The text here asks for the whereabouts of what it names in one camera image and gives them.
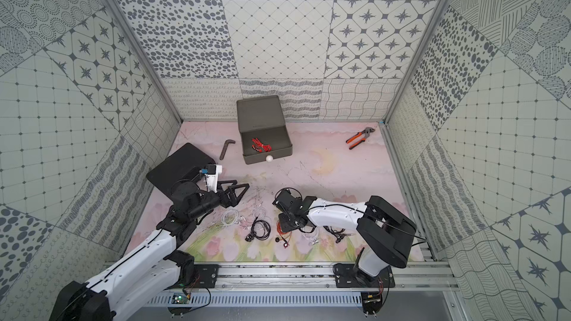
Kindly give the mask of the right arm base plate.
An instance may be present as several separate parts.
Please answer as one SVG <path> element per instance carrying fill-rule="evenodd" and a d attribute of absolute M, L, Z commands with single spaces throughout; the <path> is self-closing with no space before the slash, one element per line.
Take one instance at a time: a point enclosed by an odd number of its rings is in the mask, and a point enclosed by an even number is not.
<path fill-rule="evenodd" d="M 357 265 L 336 263 L 332 267 L 337 288 L 378 288 L 380 282 L 384 287 L 396 286 L 391 266 L 381 270 L 378 276 L 373 277 L 357 268 Z"/>

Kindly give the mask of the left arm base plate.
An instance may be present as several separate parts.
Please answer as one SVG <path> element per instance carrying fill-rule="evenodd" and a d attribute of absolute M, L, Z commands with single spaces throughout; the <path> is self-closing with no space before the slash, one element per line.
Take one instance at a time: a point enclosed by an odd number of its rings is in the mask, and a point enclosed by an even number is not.
<path fill-rule="evenodd" d="M 220 265 L 198 264 L 181 268 L 177 285 L 182 288 L 215 288 Z"/>

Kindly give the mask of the red earphones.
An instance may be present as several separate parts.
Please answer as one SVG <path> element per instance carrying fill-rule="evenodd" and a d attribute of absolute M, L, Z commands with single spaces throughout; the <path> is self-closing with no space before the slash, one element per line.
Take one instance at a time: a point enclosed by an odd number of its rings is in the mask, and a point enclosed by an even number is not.
<path fill-rule="evenodd" d="M 272 151 L 271 145 L 262 143 L 258 138 L 253 138 L 252 143 L 252 149 L 258 153 L 266 153 Z"/>
<path fill-rule="evenodd" d="M 291 239 L 291 232 L 284 232 L 281 223 L 278 221 L 276 226 L 277 236 L 275 237 L 276 243 L 282 243 L 284 248 L 288 248 Z"/>

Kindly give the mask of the grey top drawer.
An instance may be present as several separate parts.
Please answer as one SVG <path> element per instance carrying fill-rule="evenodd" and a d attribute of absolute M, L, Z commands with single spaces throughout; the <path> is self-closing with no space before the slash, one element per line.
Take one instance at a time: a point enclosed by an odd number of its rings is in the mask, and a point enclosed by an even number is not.
<path fill-rule="evenodd" d="M 241 132 L 242 156 L 247 165 L 285 158 L 293 154 L 293 145 L 286 126 Z"/>

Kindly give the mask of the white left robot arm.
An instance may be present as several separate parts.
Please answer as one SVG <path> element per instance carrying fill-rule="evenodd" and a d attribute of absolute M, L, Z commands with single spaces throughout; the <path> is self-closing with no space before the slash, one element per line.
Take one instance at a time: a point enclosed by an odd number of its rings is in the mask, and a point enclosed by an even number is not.
<path fill-rule="evenodd" d="M 188 179 L 175 182 L 166 193 L 172 205 L 156 230 L 98 275 L 65 286 L 51 320 L 127 320 L 159 292 L 196 284 L 195 258 L 181 245 L 216 208 L 238 205 L 249 187 L 231 180 L 202 190 Z"/>

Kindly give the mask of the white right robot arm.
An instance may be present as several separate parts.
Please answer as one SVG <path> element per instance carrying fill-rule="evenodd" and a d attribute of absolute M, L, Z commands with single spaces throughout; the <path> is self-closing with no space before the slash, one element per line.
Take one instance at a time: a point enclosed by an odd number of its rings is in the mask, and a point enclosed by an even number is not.
<path fill-rule="evenodd" d="M 366 243 L 358 257 L 357 270 L 370 277 L 378 276 L 388 266 L 406 268 L 413 242 L 418 238 L 416 224 L 380 196 L 345 204 L 315 196 L 294 197 L 290 189 L 283 189 L 273 205 L 280 211 L 278 219 L 285 233 L 306 227 L 357 232 Z"/>

